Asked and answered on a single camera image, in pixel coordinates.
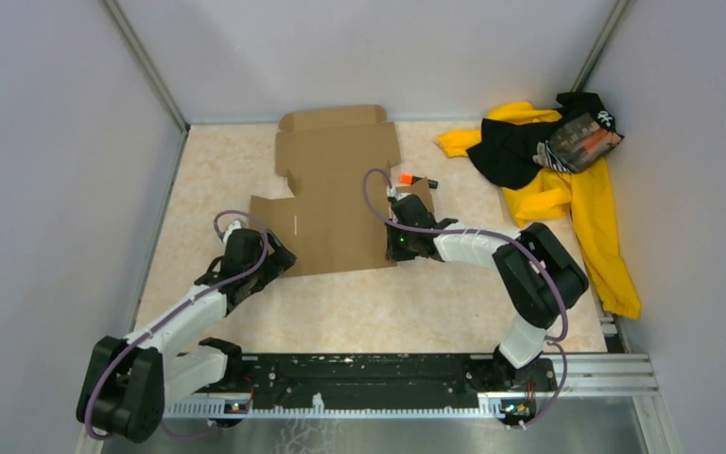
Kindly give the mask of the brown cardboard box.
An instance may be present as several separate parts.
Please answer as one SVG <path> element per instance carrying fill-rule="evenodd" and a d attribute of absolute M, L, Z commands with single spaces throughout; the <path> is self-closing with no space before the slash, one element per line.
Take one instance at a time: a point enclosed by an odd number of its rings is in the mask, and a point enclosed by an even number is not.
<path fill-rule="evenodd" d="M 291 194 L 251 196 L 251 213 L 296 256 L 288 277 L 391 267 L 386 258 L 388 183 L 370 175 L 402 162 L 398 131 L 377 104 L 284 115 L 274 171 Z"/>

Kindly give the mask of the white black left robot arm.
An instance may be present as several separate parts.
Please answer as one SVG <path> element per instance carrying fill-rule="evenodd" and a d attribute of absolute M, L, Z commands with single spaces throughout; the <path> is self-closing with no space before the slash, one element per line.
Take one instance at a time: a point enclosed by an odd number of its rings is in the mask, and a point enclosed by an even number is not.
<path fill-rule="evenodd" d="M 148 439 L 164 411 L 198 392 L 252 388 L 239 345 L 207 338 L 190 344 L 297 262 L 270 230 L 227 229 L 223 255 L 208 265 L 162 316 L 122 338 L 106 336 L 92 351 L 76 418 L 97 440 Z"/>

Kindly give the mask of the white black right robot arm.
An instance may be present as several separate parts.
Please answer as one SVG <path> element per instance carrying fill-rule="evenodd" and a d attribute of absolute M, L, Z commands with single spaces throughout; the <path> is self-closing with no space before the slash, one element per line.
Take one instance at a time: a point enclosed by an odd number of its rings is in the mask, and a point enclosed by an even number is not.
<path fill-rule="evenodd" d="M 436 220 L 414 194 L 391 196 L 389 203 L 389 260 L 422 257 L 499 274 L 516 315 L 494 351 L 494 376 L 503 388 L 520 389 L 531 377 L 549 329 L 588 289 L 584 271 L 542 223 L 511 235 L 469 228 L 453 218 Z"/>

